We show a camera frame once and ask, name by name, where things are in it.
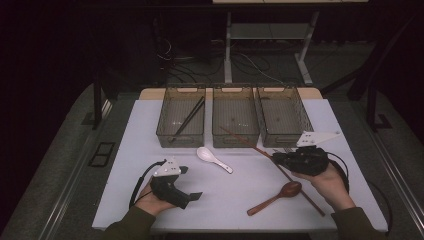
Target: white ceramic spoon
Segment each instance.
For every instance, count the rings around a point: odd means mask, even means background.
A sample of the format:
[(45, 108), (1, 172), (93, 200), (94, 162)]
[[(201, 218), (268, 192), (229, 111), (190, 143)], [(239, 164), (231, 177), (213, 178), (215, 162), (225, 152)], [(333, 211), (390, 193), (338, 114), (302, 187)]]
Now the white ceramic spoon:
[(218, 164), (223, 169), (227, 170), (228, 173), (233, 173), (233, 169), (227, 166), (225, 163), (219, 161), (208, 148), (199, 147), (197, 149), (197, 156), (199, 156), (199, 158), (203, 161)]

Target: white table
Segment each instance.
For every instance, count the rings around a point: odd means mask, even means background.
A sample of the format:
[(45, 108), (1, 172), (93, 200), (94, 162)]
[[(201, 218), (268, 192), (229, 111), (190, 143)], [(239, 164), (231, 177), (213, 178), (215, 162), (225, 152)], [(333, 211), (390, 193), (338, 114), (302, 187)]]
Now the white table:
[[(305, 96), (302, 91), (299, 92), (301, 96)], [(145, 96), (145, 99), (154, 99), (149, 94)], [(206, 99), (205, 146), (232, 167), (234, 173), (228, 174), (215, 164), (201, 161), (196, 156), (195, 148), (161, 148), (156, 127), (162, 100), (138, 100), (134, 104), (93, 228), (105, 229), (111, 223), (121, 220), (128, 211), (131, 193), (138, 178), (152, 163), (174, 156), (181, 166), (189, 167), (188, 172), (175, 182), (176, 187), (185, 193), (203, 192), (203, 195), (198, 201), (190, 202), (185, 210), (175, 208), (163, 212), (152, 226), (152, 233), (335, 230), (336, 225), (330, 216), (333, 212), (331, 207), (309, 182), (295, 177), (294, 180), (302, 182), (303, 190), (326, 216), (321, 216), (302, 195), (279, 199), (252, 217), (246, 214), (251, 207), (278, 193), (288, 180), (269, 159), (253, 149), (213, 148), (210, 91)], [(305, 99), (303, 102), (315, 131), (342, 132), (327, 100), (315, 98)], [(268, 153), (273, 152), (272, 149), (263, 148), (260, 139), (258, 147)], [(346, 162), (352, 198), (358, 206), (364, 208), (374, 228), (387, 231), (387, 223), (344, 135), (318, 147), (340, 156)]]

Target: human hand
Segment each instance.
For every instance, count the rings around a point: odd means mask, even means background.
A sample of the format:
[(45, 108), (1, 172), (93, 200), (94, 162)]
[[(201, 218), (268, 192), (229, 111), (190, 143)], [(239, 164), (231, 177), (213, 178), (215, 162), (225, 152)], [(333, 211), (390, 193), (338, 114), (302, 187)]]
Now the human hand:
[(349, 193), (346, 191), (343, 180), (336, 168), (330, 163), (327, 169), (317, 176), (292, 172), (293, 176), (311, 182), (318, 193), (325, 198), (334, 211), (356, 207)]
[(152, 178), (150, 178), (149, 182), (143, 190), (141, 190), (139, 195), (141, 198), (134, 204), (134, 206), (150, 213), (153, 216), (157, 216), (159, 213), (167, 209), (174, 208), (175, 206), (167, 201), (160, 200), (153, 194), (152, 188), (150, 187), (151, 181)]

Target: sleeve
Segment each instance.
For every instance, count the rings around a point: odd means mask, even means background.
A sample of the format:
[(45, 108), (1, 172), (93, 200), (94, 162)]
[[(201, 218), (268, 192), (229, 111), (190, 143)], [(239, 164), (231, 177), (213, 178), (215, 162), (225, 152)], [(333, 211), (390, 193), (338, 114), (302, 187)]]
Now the sleeve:
[(147, 240), (156, 217), (137, 207), (131, 207), (121, 221), (106, 228), (102, 240)]
[(384, 233), (373, 228), (364, 210), (349, 208), (331, 214), (337, 225), (340, 240), (387, 239)]

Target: wooden spoon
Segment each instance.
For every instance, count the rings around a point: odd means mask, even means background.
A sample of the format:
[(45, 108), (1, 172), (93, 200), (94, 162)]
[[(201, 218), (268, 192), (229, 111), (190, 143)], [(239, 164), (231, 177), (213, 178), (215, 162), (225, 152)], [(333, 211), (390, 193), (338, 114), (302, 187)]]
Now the wooden spoon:
[(284, 184), (284, 186), (281, 188), (280, 192), (275, 195), (274, 197), (266, 200), (265, 202), (259, 204), (256, 207), (253, 207), (247, 211), (247, 215), (252, 216), (262, 209), (266, 208), (268, 205), (273, 203), (275, 200), (283, 197), (294, 197), (302, 190), (302, 184), (297, 181), (292, 181)]

